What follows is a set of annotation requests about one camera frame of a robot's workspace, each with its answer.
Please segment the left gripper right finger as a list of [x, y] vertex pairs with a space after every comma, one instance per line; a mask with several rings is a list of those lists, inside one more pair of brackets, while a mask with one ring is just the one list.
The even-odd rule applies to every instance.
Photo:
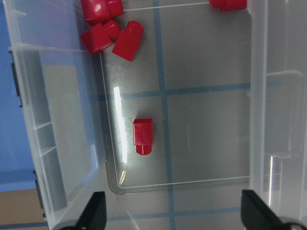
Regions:
[[246, 230], [305, 230], [298, 220], [278, 217], [253, 191], [241, 192], [241, 222]]

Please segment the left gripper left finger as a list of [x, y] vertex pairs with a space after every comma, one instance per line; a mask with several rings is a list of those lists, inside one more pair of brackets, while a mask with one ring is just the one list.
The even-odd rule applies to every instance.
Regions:
[[75, 225], [60, 230], [104, 230], [106, 227], [105, 192], [94, 192]]

